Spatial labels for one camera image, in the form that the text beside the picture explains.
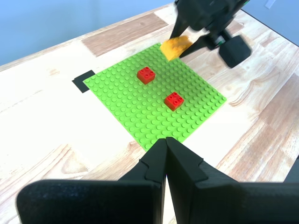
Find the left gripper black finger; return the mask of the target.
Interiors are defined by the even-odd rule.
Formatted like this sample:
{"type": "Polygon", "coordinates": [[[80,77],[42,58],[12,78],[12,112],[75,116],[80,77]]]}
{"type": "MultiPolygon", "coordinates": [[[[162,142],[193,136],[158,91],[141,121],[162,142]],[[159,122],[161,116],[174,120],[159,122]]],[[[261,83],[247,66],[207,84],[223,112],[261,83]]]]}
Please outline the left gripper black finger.
{"type": "Polygon", "coordinates": [[[167,143],[159,139],[117,181],[41,180],[16,199],[24,224],[160,224],[167,143]]]}
{"type": "Polygon", "coordinates": [[[179,224],[296,224],[299,185],[238,182],[172,137],[167,176],[179,224]]]}

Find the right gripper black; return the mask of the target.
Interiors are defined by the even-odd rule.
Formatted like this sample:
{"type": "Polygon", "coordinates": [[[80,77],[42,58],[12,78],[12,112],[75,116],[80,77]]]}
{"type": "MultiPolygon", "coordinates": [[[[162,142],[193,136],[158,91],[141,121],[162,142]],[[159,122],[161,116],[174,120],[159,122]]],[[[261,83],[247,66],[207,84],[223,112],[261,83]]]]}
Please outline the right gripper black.
{"type": "Polygon", "coordinates": [[[225,64],[234,68],[251,55],[251,48],[240,36],[232,36],[225,28],[246,0],[177,0],[177,18],[170,38],[180,37],[190,27],[195,31],[206,29],[220,33],[200,36],[179,57],[183,58],[199,49],[218,49],[225,64]]]}

